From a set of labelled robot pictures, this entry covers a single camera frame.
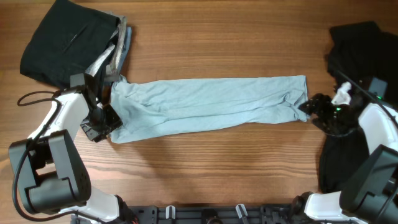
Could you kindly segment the light blue t-shirt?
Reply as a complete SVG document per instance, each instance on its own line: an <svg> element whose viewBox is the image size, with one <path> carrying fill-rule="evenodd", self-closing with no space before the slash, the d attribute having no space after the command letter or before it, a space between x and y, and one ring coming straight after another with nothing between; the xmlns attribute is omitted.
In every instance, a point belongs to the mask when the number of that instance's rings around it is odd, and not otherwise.
<svg viewBox="0 0 398 224"><path fill-rule="evenodd" d="M110 134L116 144L173 134L230 128L244 123L306 121L304 75L202 78L129 83L111 88L111 106L123 122Z"/></svg>

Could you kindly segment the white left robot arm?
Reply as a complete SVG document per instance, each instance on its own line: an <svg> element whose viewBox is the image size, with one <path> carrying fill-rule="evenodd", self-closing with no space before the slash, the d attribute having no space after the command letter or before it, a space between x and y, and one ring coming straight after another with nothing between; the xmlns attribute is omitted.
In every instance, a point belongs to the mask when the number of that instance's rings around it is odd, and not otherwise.
<svg viewBox="0 0 398 224"><path fill-rule="evenodd" d="M134 214L117 195L91 185L75 147L82 129L89 140L106 139L122 122L110 105L99 106L96 78L80 73L70 87L52 94L52 107L27 138L9 146L14 172L12 199L18 214L33 222L74 215L75 222L129 223Z"/></svg>

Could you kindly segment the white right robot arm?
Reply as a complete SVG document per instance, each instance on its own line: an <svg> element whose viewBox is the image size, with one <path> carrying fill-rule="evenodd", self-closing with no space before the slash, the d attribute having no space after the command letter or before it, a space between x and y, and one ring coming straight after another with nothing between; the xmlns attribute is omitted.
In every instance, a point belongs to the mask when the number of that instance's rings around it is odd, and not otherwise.
<svg viewBox="0 0 398 224"><path fill-rule="evenodd" d="M293 215L302 209L307 223L397 223L397 111L382 103L386 89L385 81L373 78L363 91L371 103L358 124L366 137L368 159L342 191L297 197Z"/></svg>

